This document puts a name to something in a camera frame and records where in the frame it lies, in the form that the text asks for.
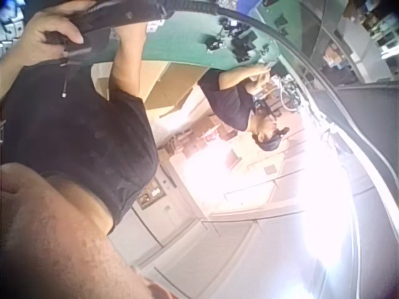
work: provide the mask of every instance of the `black cap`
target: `black cap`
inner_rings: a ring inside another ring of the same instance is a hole
[[[282,140],[282,137],[289,132],[289,128],[285,127],[282,130],[277,130],[274,135],[272,136],[271,139],[265,141],[265,142],[259,142],[258,138],[256,135],[253,135],[252,137],[254,138],[256,144],[258,147],[260,147],[264,151],[274,151],[276,150],[280,142]]]

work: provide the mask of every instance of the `black t-shirt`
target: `black t-shirt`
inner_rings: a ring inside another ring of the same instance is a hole
[[[68,81],[65,69],[25,69],[4,99],[2,163],[39,174],[60,174],[91,191],[117,225],[153,178],[158,155],[141,99],[110,88],[101,97],[84,68]]]
[[[249,115],[255,110],[251,94],[245,89],[246,81],[234,87],[220,90],[219,75],[222,70],[210,69],[198,81],[208,99],[214,114],[230,127],[245,131],[248,127]]]

